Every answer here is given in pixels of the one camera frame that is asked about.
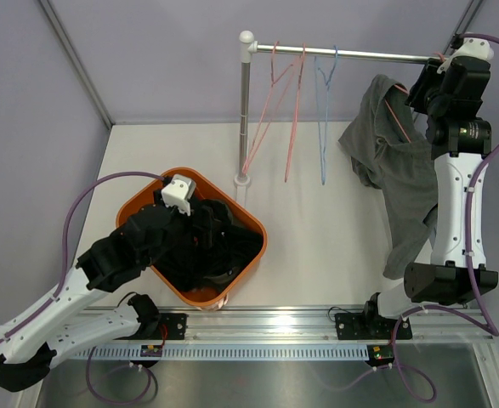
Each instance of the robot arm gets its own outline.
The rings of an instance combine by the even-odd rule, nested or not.
[[[142,270],[176,245],[190,228],[189,200],[195,188],[193,180],[174,176],[156,195],[155,204],[142,207],[77,260],[60,295],[36,319],[6,338],[7,332],[53,296],[56,287],[0,325],[1,387],[20,391],[43,379],[51,368],[81,349],[135,332],[154,331],[158,311],[150,298],[141,296],[81,325],[65,323],[88,305],[138,278]]]
[[[410,263],[404,282],[379,294],[379,315],[398,318],[413,303],[466,303],[473,291],[466,264],[466,198],[472,175],[491,151],[490,124],[477,117],[490,79],[493,56],[487,41],[454,40],[455,53],[430,59],[406,104],[428,116],[427,139],[438,179],[438,225],[430,264]],[[485,268],[481,203],[485,169],[473,187],[470,253],[480,292],[494,289],[498,274]]]

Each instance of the gray cloth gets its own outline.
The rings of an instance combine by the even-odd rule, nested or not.
[[[351,156],[360,182],[383,191],[393,239],[383,271],[389,279],[402,278],[406,265],[421,251],[436,225],[438,202],[430,143],[415,129],[411,110],[404,105],[406,95],[395,84],[400,85],[385,75],[376,76],[360,103],[359,114],[339,140]]]

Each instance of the blue hanger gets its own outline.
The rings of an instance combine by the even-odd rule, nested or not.
[[[316,99],[316,107],[317,107],[317,128],[319,130],[319,153],[320,153],[320,182],[325,185],[326,182],[326,133],[328,130],[328,101],[330,97],[331,90],[331,80],[332,75],[334,74],[334,70],[336,70],[337,64],[337,47],[334,46],[334,50],[336,51],[334,56],[334,65],[332,66],[331,71],[328,73],[328,77],[325,72],[319,67],[319,60],[317,57],[314,58],[314,73],[315,73],[315,99]],[[317,83],[317,72],[320,72],[323,76],[323,81],[326,86],[326,108],[325,108],[325,129],[323,134],[321,135],[320,131],[320,108],[319,108],[319,86]]]

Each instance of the orange laundry basket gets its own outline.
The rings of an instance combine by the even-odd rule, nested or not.
[[[180,292],[161,274],[160,270],[157,270],[154,266],[151,266],[162,281],[164,281],[164,283],[166,283],[166,285],[168,285],[170,289],[172,289],[172,291],[185,303],[195,306],[198,309],[220,309],[226,304],[230,291],[232,291],[235,286],[239,287],[242,280],[247,277],[250,272],[257,268],[258,262],[264,255],[264,251],[266,250],[268,243],[266,229],[264,229],[263,225],[255,217],[253,217],[253,215],[247,212],[243,207],[239,206],[234,200],[228,197],[223,191],[219,190],[211,181],[199,174],[197,171],[187,167],[177,167],[166,171],[162,174],[162,176],[172,177],[175,174],[181,174],[182,176],[189,177],[196,182],[196,190],[194,194],[197,198],[221,200],[229,207],[232,215],[240,220],[246,228],[251,231],[258,232],[263,236],[263,247],[258,255],[247,265],[244,270],[242,270],[242,272],[240,272],[238,276],[236,276],[232,282],[230,282],[226,289],[224,289],[221,293],[211,287],[203,287],[202,289],[195,289],[190,292]],[[153,181],[138,194],[128,200],[116,216],[117,228],[123,225],[127,221],[128,217],[139,211],[141,207],[152,204],[153,191],[160,189],[161,187],[162,181]]]

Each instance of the white table surface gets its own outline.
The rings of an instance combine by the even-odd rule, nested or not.
[[[329,124],[324,186],[316,123],[298,124],[287,183],[283,175],[291,124],[270,127],[249,169],[246,203],[268,232],[268,249],[228,306],[363,304],[374,292],[398,283],[382,277],[391,249],[383,194],[360,184],[337,143],[347,124]],[[254,128],[249,127],[250,138]],[[114,126],[99,176],[192,167],[234,197],[238,130],[237,123]],[[150,181],[120,178],[96,189],[77,256],[116,227],[120,207]],[[418,261],[429,259],[427,244]],[[116,305],[130,291],[149,294],[158,306],[185,305],[150,269],[95,305]]]

